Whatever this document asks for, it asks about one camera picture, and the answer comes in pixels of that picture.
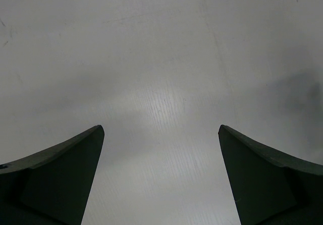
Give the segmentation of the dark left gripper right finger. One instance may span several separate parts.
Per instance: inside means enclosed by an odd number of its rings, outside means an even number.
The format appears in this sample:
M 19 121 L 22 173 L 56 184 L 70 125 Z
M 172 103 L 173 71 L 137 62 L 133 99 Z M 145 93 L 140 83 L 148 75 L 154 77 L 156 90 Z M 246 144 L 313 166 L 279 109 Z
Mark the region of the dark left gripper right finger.
M 322 165 L 226 125 L 218 135 L 241 224 L 322 224 Z

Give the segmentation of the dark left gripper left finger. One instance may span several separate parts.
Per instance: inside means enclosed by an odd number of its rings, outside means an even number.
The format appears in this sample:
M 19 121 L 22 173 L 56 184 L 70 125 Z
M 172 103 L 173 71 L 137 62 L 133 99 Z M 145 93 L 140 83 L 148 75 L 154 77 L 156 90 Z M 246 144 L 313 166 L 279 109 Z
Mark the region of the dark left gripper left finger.
M 1 164 L 1 224 L 81 224 L 103 141 L 97 125 Z

